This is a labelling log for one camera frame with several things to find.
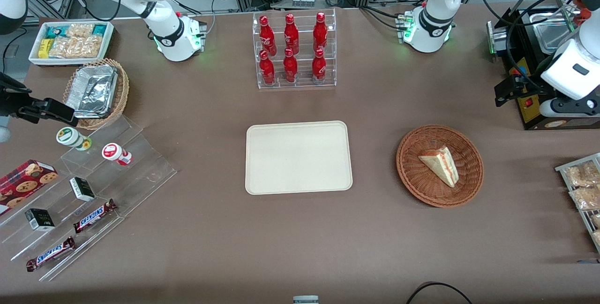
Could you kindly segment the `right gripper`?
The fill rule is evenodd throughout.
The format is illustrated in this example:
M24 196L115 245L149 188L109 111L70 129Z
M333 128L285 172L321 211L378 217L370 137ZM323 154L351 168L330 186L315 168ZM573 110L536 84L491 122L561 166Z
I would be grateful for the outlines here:
M52 118L71 127L78 125L75 110L55 99L31 99L32 90L12 77L0 74L0 115L28 122Z

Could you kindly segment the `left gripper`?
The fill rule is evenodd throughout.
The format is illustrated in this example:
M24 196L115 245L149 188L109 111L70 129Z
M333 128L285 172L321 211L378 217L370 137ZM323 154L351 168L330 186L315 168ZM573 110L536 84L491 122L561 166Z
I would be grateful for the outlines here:
M512 99L546 94L544 86L529 77L512 72L509 81L502 81L495 86L495 105L501 107ZM549 99L540 105L540 113L546 117L598 118L599 111L599 99Z

